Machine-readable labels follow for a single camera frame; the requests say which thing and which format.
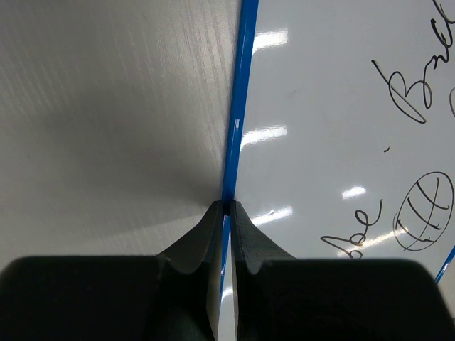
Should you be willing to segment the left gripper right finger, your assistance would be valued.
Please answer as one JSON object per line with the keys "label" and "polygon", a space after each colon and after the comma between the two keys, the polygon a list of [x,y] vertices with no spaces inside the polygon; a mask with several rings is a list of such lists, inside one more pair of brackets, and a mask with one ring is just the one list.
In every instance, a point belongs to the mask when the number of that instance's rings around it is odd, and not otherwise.
{"label": "left gripper right finger", "polygon": [[296,259],[230,204],[239,340],[453,340],[436,283],[401,259]]}

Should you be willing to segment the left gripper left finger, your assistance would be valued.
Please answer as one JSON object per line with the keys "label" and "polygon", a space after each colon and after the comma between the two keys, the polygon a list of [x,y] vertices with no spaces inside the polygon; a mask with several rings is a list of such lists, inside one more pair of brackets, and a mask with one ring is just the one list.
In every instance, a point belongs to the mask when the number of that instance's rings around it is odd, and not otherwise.
{"label": "left gripper left finger", "polygon": [[215,340],[223,204],[153,256],[25,256],[1,272],[2,340]]}

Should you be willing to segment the blue framed whiteboard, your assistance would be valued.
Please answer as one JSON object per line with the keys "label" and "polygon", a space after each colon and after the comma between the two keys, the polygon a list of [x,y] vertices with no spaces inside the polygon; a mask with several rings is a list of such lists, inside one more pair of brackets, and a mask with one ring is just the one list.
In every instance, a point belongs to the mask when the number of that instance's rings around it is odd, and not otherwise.
{"label": "blue framed whiteboard", "polygon": [[296,259],[454,270],[454,2],[243,1],[223,183]]}

